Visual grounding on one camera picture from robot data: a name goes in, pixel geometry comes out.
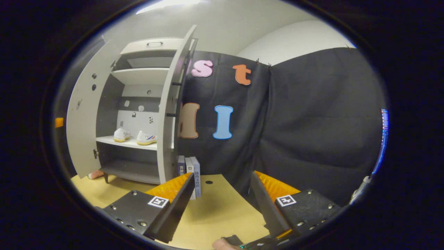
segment cabinet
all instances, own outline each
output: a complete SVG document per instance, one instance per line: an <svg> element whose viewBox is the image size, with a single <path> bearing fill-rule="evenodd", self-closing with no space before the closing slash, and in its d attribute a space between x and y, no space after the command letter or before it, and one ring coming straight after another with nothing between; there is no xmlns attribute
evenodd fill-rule
<svg viewBox="0 0 444 250"><path fill-rule="evenodd" d="M67 142L80 178L95 170L161 184L174 177L185 75L197 44L185 37L139 40L123 50L106 43L80 74L68 106ZM114 131L131 133L115 142ZM138 145L139 131L157 143Z"/></svg>

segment door hinge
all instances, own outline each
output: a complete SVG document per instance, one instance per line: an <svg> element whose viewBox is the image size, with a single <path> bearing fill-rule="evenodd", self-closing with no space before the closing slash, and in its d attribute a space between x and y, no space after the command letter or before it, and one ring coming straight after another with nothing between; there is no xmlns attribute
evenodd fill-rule
<svg viewBox="0 0 444 250"><path fill-rule="evenodd" d="M95 149L93 149L92 152L94 153L94 159L97 159L97 157L99 156L99 152Z"/></svg>

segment cabinet door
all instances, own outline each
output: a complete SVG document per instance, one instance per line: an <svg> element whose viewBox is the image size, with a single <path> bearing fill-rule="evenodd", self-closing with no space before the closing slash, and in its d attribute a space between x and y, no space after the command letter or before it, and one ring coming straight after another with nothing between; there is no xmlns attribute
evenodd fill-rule
<svg viewBox="0 0 444 250"><path fill-rule="evenodd" d="M83 69L69 100L66 136L69 154L80 178L100 169L99 156L94 154L97 151L97 108L103 87L119 57L120 49L112 41L106 43Z"/></svg>
<svg viewBox="0 0 444 250"><path fill-rule="evenodd" d="M190 60L188 55L190 53L190 45L195 29L196 25L193 25L177 49L171 62L170 70L166 75L165 85L160 99L159 139L157 141L157 164L159 167L160 183L165 183L173 178L173 167L176 164L176 160L173 159L174 153L171 142L175 136L172 133L174 130L174 120L178 119L178 117L174 117L174 115L178 113L178 110L176 110L177 86L173 86L172 83L180 82L183 72L186 70L185 66L187 60Z"/></svg>

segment orange object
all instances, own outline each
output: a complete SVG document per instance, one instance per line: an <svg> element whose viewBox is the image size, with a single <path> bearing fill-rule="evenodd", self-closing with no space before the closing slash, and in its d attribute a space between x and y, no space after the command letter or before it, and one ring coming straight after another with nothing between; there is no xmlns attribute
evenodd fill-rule
<svg viewBox="0 0 444 250"><path fill-rule="evenodd" d="M239 64L233 66L236 70L236 81L242 85L249 85L251 83L250 79L247 79L247 74L251 74L251 69L247 69L247 65Z"/></svg>
<svg viewBox="0 0 444 250"><path fill-rule="evenodd" d="M150 189L145 193L169 199L170 202L173 202L174 198L176 198L177 193L180 191L183 184L185 184L186 180L190 177L190 175L191 172L183 174L163 184L160 184L159 186Z"/></svg>
<svg viewBox="0 0 444 250"><path fill-rule="evenodd" d="M255 171L255 173L258 175L273 203L276 201L277 197L293 195L300 192L296 188L285 184L282 181L278 181L264 173L258 171Z"/></svg>
<svg viewBox="0 0 444 250"><path fill-rule="evenodd" d="M63 117L58 117L55 119L55 127L59 128L59 127L63 127Z"/></svg>

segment white sneaker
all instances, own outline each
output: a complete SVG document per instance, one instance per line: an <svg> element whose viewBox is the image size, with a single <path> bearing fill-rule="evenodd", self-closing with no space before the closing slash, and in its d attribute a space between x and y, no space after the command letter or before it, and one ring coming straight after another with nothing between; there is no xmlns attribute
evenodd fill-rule
<svg viewBox="0 0 444 250"><path fill-rule="evenodd" d="M136 142L139 145L148 145L157 142L157 138L155 135L147 135L144 132L139 131Z"/></svg>
<svg viewBox="0 0 444 250"><path fill-rule="evenodd" d="M129 138L131 138L130 132L127 132L122 128L119 128L114 132L114 141L116 142L124 142Z"/></svg>

